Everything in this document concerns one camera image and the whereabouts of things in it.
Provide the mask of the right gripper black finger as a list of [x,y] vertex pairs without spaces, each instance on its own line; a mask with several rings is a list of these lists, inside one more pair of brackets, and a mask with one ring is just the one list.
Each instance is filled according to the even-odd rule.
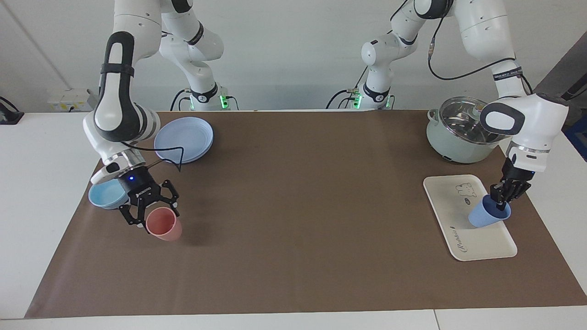
[[136,206],[136,215],[132,215],[131,209],[133,205],[124,204],[120,206],[120,213],[123,215],[124,220],[131,226],[144,227],[145,221],[145,208],[140,205]]
[[[170,196],[164,196],[164,190],[170,193]],[[170,180],[165,180],[160,184],[160,202],[167,204],[175,216],[179,216],[177,201],[179,194]]]

